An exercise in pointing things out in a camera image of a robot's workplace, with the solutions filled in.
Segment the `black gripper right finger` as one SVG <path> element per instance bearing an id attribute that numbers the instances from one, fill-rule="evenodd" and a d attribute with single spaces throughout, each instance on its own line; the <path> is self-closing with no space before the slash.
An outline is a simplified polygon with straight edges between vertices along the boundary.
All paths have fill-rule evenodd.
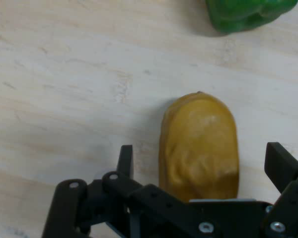
<path id="1" fill-rule="evenodd" d="M 264 170 L 281 193 L 262 228 L 267 238 L 298 238 L 298 160 L 280 143 L 266 147 Z"/>

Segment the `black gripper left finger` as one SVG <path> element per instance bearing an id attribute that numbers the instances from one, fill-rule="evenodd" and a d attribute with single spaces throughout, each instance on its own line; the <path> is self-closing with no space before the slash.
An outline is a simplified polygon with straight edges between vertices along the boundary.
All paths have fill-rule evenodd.
<path id="1" fill-rule="evenodd" d="M 57 185 L 42 236 L 88 238 L 92 226 L 105 223 L 120 237 L 148 238 L 148 219 L 130 198 L 141 187 L 133 180 L 133 147 L 123 145 L 117 169 L 102 179 Z"/>

